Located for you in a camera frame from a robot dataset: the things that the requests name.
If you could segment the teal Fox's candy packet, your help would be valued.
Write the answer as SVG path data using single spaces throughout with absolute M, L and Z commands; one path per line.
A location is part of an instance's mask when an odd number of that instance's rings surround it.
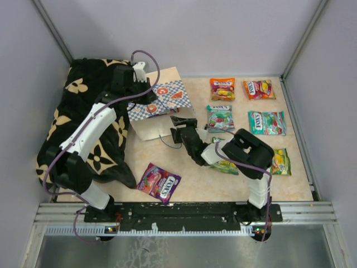
M 254 135 L 286 135 L 287 125 L 284 111 L 249 111 L 248 119 L 250 132 Z

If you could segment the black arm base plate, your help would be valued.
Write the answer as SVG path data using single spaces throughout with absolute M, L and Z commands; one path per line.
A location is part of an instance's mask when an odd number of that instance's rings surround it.
M 281 208 L 270 205 L 269 221 L 282 222 Z M 164 205 L 151 202 L 115 203 L 111 208 L 98 210 L 93 207 L 84 213 L 86 223 L 114 223 L 129 231 L 149 229 L 156 223 L 161 231 L 240 230 L 242 223 L 266 223 L 265 211 L 248 202 L 178 202 Z

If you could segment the orange striped snack packet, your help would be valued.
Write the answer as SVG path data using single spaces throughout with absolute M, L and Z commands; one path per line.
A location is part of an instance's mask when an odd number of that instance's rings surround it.
M 214 101 L 235 100 L 235 79 L 234 78 L 211 78 L 210 95 Z

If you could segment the blue checkered paper bag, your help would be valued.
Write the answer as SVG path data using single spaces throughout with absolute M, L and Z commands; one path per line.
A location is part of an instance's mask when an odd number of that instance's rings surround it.
M 128 103 L 132 128 L 142 141 L 170 136 L 174 127 L 171 116 L 195 118 L 189 95 L 176 67 L 162 69 L 152 89 L 157 99 L 149 104 Z

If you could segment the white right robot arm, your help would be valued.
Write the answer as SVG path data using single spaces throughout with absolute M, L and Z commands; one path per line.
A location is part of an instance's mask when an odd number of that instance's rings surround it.
M 235 164 L 249 179 L 249 214 L 256 221 L 269 221 L 272 174 L 269 169 L 274 157 L 273 149 L 265 142 L 241 128 L 228 140 L 204 142 L 201 136 L 207 129 L 197 128 L 197 119 L 170 117 L 174 143 L 184 145 L 192 160 L 200 166 L 212 166 L 220 161 Z

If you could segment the purple snack packet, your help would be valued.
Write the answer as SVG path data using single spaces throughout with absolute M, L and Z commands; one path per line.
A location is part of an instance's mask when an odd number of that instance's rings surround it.
M 168 205 L 180 182 L 179 175 L 149 163 L 136 189 L 158 199 L 164 205 Z

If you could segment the green snack packet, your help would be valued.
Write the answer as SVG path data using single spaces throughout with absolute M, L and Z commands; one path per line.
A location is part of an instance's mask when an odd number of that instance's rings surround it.
M 226 160 L 221 160 L 211 165 L 210 168 L 216 169 L 222 173 L 231 174 L 231 175 L 239 175 L 238 168 L 234 163 L 228 162 Z

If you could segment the orange Fox's candy packet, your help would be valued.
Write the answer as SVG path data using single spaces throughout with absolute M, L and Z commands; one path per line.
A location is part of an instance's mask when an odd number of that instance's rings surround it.
M 244 80 L 244 88 L 249 100 L 276 99 L 272 81 L 268 80 Z

